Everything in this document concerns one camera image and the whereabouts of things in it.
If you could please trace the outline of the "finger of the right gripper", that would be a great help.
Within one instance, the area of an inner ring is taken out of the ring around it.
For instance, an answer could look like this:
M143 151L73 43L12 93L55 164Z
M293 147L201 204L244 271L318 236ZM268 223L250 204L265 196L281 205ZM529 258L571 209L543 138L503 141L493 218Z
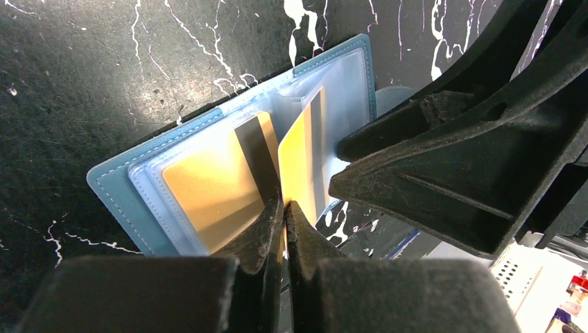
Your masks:
M354 162L437 128L493 95L510 81L545 7L545 1L503 1L441 77L340 140L337 156Z
M555 219L561 181L586 150L587 6L564 4L535 57L502 88L437 128L348 162L329 193L493 259L522 227Z

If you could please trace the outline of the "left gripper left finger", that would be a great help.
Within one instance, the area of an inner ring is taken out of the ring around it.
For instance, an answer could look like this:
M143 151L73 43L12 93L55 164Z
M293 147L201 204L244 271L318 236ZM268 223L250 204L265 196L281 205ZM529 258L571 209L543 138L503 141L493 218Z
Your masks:
M45 279L18 332L275 332L284 204L208 257L79 257Z

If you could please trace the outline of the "orange card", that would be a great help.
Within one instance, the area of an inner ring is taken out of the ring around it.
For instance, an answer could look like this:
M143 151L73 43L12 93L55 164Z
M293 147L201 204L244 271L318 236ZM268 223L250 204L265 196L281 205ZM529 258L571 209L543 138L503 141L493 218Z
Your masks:
M278 146L284 202L295 201L315 226L328 206L326 186L326 92L321 87Z

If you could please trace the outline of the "blue card holder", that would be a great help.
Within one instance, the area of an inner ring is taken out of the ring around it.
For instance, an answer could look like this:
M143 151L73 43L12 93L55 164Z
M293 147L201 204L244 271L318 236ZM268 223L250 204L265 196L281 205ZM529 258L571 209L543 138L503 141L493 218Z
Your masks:
M335 147L413 94L374 84L357 35L91 168L87 182L147 256L206 256L287 184L312 225L336 218Z

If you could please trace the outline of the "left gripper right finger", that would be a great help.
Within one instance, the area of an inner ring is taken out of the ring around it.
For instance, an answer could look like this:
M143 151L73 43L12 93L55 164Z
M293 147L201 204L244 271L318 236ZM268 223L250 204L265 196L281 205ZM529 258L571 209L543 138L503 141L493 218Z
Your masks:
M466 259L347 257L284 209L295 332L518 332L490 270Z

